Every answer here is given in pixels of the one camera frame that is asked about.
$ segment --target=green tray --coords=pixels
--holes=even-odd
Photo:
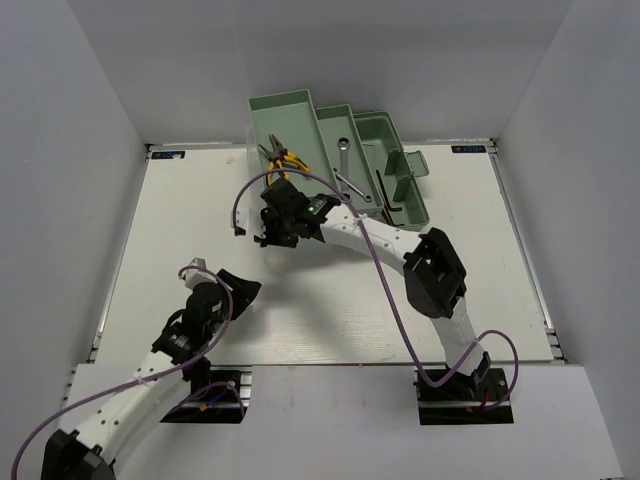
[[[422,153],[403,150],[388,113],[357,113],[353,118],[381,193],[383,196],[386,193],[393,209],[401,209],[389,212],[392,221],[406,230],[420,230],[429,223],[429,215],[415,181],[415,177],[429,173]]]
[[[351,201],[358,212],[367,215],[380,213],[384,205],[382,196],[376,187],[375,178],[362,149],[362,142],[353,120],[351,107],[339,105],[336,107],[316,108],[316,117],[320,125],[320,133],[324,140],[325,150],[329,154],[329,163],[332,168],[340,171],[340,150],[338,139],[349,139],[349,174],[347,178],[365,193],[372,197],[372,201],[366,202],[364,198],[351,192]]]
[[[274,134],[282,144],[305,162],[311,173],[327,179],[337,186],[324,148],[320,127],[311,102],[309,90],[267,95],[249,99],[253,119],[256,147],[262,144],[271,150],[269,134]],[[268,160],[260,153],[263,169]],[[332,193],[324,185],[302,175],[290,174],[291,183],[308,197],[318,193]]]

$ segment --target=silver wrench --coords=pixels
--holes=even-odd
[[[357,186],[355,186],[353,183],[351,183],[350,180],[344,178],[340,172],[338,172],[337,168],[333,169],[333,173],[335,174],[336,178],[341,181],[344,185],[346,185],[347,187],[349,187],[351,190],[353,190],[355,193],[358,194],[358,196],[364,198],[364,201],[367,203],[371,203],[373,201],[373,198],[371,197],[371,195],[369,195],[368,193],[364,193],[361,189],[359,189]]]
[[[349,178],[349,147],[351,143],[348,138],[338,139],[338,150],[340,150],[340,175],[342,178]],[[340,191],[349,192],[349,186],[344,180],[340,182]]]

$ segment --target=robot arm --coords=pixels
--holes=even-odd
[[[193,265],[205,267],[204,260]],[[217,274],[230,289],[235,320],[255,299],[261,285],[235,277],[225,270]],[[133,374],[139,385],[109,398],[72,431],[56,431],[45,447],[42,480],[115,480],[121,466],[138,443],[193,390],[207,385],[210,363],[206,358],[176,368],[206,347],[229,315],[226,292],[199,271],[188,271],[185,285],[193,290],[186,307],[173,314]],[[144,377],[176,368],[155,380]]]
[[[324,194],[309,200],[282,178],[261,197],[267,204],[260,213],[264,236],[255,238],[261,246],[295,247],[298,238],[314,238],[369,255],[361,221],[380,261],[404,277],[411,306],[431,320],[447,365],[455,365],[474,343],[476,334],[466,308],[466,271],[442,230],[432,228],[423,234],[371,218],[355,219],[339,200]],[[477,345],[451,380],[458,384],[455,390],[472,398],[489,367],[488,353]]]

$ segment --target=gray wall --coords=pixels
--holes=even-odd
[[[640,3],[577,0],[500,142],[560,341],[640,479]]]
[[[0,15],[0,471],[86,359],[140,138],[64,0]],[[42,441],[20,478],[39,478]]]
[[[496,136],[571,0],[69,0],[145,142],[244,141],[247,98],[311,88],[406,140]]]

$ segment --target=blue label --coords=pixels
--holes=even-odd
[[[183,151],[179,151],[179,152],[153,152],[151,154],[151,159],[155,160],[157,158],[162,158],[162,159],[171,159],[171,158],[184,158],[184,154],[186,152]]]
[[[453,153],[487,153],[487,147],[484,145],[452,145]]]

